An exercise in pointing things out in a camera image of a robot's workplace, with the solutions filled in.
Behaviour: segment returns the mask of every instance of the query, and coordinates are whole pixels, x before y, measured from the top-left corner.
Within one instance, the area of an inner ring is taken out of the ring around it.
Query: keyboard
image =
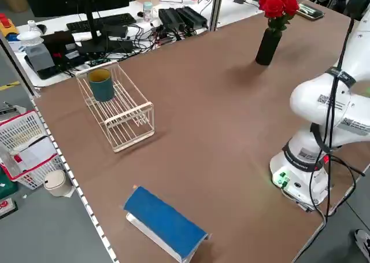
[[[106,16],[94,19],[94,25],[96,30],[100,30],[104,24],[106,25],[130,25],[136,23],[136,20],[129,13],[117,14],[115,16]],[[90,27],[88,26],[87,20],[67,23],[67,28],[71,33],[84,33],[89,32]]]

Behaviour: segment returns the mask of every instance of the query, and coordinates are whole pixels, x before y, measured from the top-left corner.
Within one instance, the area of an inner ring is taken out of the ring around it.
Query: cup
[[[107,69],[95,69],[87,75],[92,94],[95,100],[109,101],[114,97],[113,81]]]

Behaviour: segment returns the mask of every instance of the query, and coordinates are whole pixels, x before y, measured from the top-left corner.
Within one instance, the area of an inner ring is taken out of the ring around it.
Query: desk
[[[38,109],[120,262],[175,262],[125,219],[134,184],[213,234],[192,263],[287,263],[314,233],[321,218],[272,184],[269,160],[305,123],[289,107],[292,90],[340,53],[349,19],[320,9],[323,19],[291,21],[269,67],[254,62],[261,14],[123,61],[154,104],[156,133],[117,154],[74,79],[42,89]],[[364,169],[369,152],[356,143],[339,155]],[[332,181],[336,203],[352,181],[338,166]]]
[[[181,0],[163,0],[163,2],[161,2],[158,6],[156,6],[155,9],[158,10],[162,8],[171,8],[171,7],[180,8],[183,6],[190,6],[197,12],[200,12],[208,3],[207,1],[202,1],[198,4],[197,1],[192,1],[192,0],[183,0],[182,4],[176,3],[180,1]],[[144,28],[145,31],[148,31],[151,28],[150,24],[144,22],[142,18],[139,18],[136,15],[140,11],[142,11],[142,4],[137,1],[133,1],[129,3],[129,7],[102,11],[100,12],[100,15],[102,17],[105,17],[105,16],[111,16],[115,14],[130,13],[137,20],[137,25]],[[207,8],[202,12],[202,15],[205,16],[209,20],[211,11],[212,11],[212,3],[209,6],[207,6]],[[219,26],[224,26],[229,23],[238,21],[240,19],[253,16],[259,12],[261,11],[259,11],[258,8],[255,7],[254,5],[249,5],[249,4],[240,5],[240,4],[234,3],[233,0],[223,0],[222,6],[221,6],[220,17],[219,17]],[[94,18],[99,17],[98,13],[96,12],[93,13],[93,15],[94,15]],[[80,17],[82,18],[82,20],[87,20],[85,14],[81,14]],[[80,18],[77,14],[74,14],[70,16],[58,17],[58,18],[54,18],[51,20],[42,21],[39,24],[46,25],[47,27],[46,34],[52,34],[56,31],[66,31],[67,23],[77,22],[77,21],[80,21]],[[159,26],[161,24],[158,16],[154,19],[154,21],[152,21],[152,23],[154,26]],[[27,25],[19,26],[18,29],[20,32],[24,32],[24,31],[27,31],[28,26]],[[133,36],[136,34],[136,32],[137,30],[135,28],[129,28],[128,36]],[[80,41],[81,39],[91,38],[90,33],[80,33],[77,35],[74,34],[74,36],[77,42]],[[22,67],[25,69],[26,74],[29,76],[29,79],[34,85],[34,87],[46,87],[46,86],[49,86],[54,83],[58,83],[60,81],[70,78],[70,76],[62,73],[57,76],[53,76],[49,79],[41,80],[39,76],[26,63],[24,59],[25,53],[16,53],[16,55]],[[87,65],[79,67],[79,69],[86,69],[86,68],[88,68]]]

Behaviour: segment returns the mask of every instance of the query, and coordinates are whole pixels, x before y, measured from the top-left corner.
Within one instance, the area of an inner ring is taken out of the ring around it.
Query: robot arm
[[[341,75],[336,89],[335,118],[332,147],[370,140],[370,99],[353,94],[351,86],[360,81],[370,80],[370,0],[348,0],[347,8],[352,18],[362,15],[357,29],[352,32],[346,45],[346,52],[340,69]],[[335,67],[327,73],[300,84],[292,93],[292,110],[318,125],[317,138],[324,138],[325,122],[334,77]],[[328,175],[320,164],[325,151],[320,152],[317,138],[310,126],[302,127],[270,161],[272,181],[302,204],[313,209],[327,196]]]

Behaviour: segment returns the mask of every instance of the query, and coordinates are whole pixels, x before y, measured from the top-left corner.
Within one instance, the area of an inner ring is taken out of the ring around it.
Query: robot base
[[[284,156],[283,152],[275,155],[270,161],[270,170],[272,172],[272,182],[281,188],[286,184],[284,191],[291,195],[303,205],[314,209],[310,193],[310,172],[304,172],[291,165]],[[312,198],[316,205],[322,203],[328,194],[328,175],[324,168],[315,171],[311,183]]]

